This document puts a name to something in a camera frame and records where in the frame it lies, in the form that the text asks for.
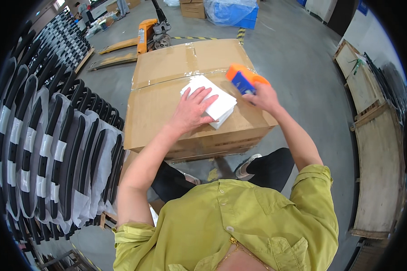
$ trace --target pallet jack handle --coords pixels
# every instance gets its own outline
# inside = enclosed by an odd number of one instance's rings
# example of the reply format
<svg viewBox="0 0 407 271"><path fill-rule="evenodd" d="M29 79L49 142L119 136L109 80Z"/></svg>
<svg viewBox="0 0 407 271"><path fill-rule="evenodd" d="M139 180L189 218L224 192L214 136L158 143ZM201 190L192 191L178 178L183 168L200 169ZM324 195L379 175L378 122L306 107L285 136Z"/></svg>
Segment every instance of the pallet jack handle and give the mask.
<svg viewBox="0 0 407 271"><path fill-rule="evenodd" d="M158 5L157 0L152 0L152 3L154 4L155 11L157 12L158 23L161 23L161 22L168 23L168 19L166 19L166 16L164 15L164 12L161 10L160 6Z"/></svg>

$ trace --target woman's left hand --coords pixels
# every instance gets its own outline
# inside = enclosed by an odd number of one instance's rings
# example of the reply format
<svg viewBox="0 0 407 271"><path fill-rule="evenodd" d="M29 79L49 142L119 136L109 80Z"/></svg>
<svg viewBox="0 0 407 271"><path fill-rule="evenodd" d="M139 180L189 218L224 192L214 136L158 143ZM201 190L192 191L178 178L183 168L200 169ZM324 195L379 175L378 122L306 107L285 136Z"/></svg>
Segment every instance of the woman's left hand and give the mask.
<svg viewBox="0 0 407 271"><path fill-rule="evenodd" d="M219 95L213 95L204 100L211 90L211 88L200 87L190 97L188 96L190 88L185 90L168 125L183 135L202 124L215 122L210 116L201 117L202 113L219 97Z"/></svg>

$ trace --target gray floor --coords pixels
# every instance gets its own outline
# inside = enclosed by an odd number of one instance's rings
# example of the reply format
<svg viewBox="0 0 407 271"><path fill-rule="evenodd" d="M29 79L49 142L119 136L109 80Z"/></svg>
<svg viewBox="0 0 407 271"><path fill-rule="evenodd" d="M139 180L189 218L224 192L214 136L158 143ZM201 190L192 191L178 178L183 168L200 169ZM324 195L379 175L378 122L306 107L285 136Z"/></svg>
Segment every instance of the gray floor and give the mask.
<svg viewBox="0 0 407 271"><path fill-rule="evenodd" d="M171 36L235 38L237 35L238 28L215 26L203 19L183 18L179 7L166 7L158 1L172 25ZM142 1L124 19L115 22L107 31L97 33L89 42L100 50L136 37L137 25L155 16L152 3ZM332 271L345 269L358 241L357 237L348 233L355 183L355 161L349 131L353 117L342 79L331 60L340 39L331 29L309 16L295 0L261 2L255 30L246 30L244 39L244 48L255 69L269 80L278 93L280 103L309 133L323 162L331 170L334 180L331 192L339 222L339 249L329 268ZM172 43L190 41L172 40ZM103 56L95 54L88 64L131 50L123 49ZM125 116L134 69L135 63L124 64L95 72L84 70L79 77L92 91L116 107L121 116ZM207 180L214 168L217 168L219 178L229 178L238 164L250 155L266 155L280 147L287 147L287 144L281 129L276 127L245 155L176 164L174 167L201 180ZM294 167L283 195L289 197L297 174ZM88 227L71 236L71 241L100 268L112 269L114 241L111 232ZM41 246L46 253L53 254L63 253L72 247L65 240L44 242Z"/></svg>

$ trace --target sneaker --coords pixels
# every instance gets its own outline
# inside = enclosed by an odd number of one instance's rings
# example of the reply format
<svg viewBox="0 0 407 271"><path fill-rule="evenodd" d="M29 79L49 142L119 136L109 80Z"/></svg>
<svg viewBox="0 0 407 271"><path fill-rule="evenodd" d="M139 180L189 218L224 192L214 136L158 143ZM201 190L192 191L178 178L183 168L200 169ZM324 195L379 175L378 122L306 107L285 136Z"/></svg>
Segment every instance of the sneaker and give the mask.
<svg viewBox="0 0 407 271"><path fill-rule="evenodd" d="M193 183L193 184L195 184L195 185L200 185L201 184L201 180L199 180L198 178L196 178L195 176L191 176L190 174L187 174L187 173L185 173L185 172L183 172L183 171L180 171L180 170L178 170L179 172L181 172L182 174L184 174L184 176L188 176L188 177L190 177L190 178L192 178L193 180L192 181L189 181L189 180L187 180L188 182L191 182L191 183Z"/></svg>
<svg viewBox="0 0 407 271"><path fill-rule="evenodd" d="M242 173L241 171L242 171L242 169L244 168L246 168L253 160L255 160L256 158L260 158L260 157L262 157L262 155L260 155L260 154L254 154L254 155L252 155L247 161L245 161L242 165L240 165L238 168L237 168L237 170L235 171L235 176L237 177L237 178L239 178L239 179L242 179L242 178L246 178L247 176L249 176L249 175L251 175L251 174L249 174L249 173Z"/></svg>

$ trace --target pallet jack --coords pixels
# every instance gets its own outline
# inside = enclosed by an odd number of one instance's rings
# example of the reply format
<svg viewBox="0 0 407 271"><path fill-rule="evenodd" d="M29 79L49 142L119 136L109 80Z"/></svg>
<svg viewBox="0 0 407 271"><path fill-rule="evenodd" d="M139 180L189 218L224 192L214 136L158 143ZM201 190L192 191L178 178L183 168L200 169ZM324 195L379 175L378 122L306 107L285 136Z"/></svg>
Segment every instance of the pallet jack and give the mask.
<svg viewBox="0 0 407 271"><path fill-rule="evenodd" d="M157 3L157 0L152 0L152 3L157 12L157 19L147 19L140 23L139 33L137 38L124 40L116 44L105 47L98 52L100 55L115 51L118 49L137 45L137 51L128 53L123 56L109 57L97 62L93 62L88 71L96 71L99 68L114 66L117 64L129 63L137 61L137 56L148 51L161 49L170 46L170 36L167 33L171 29L166 16Z"/></svg>

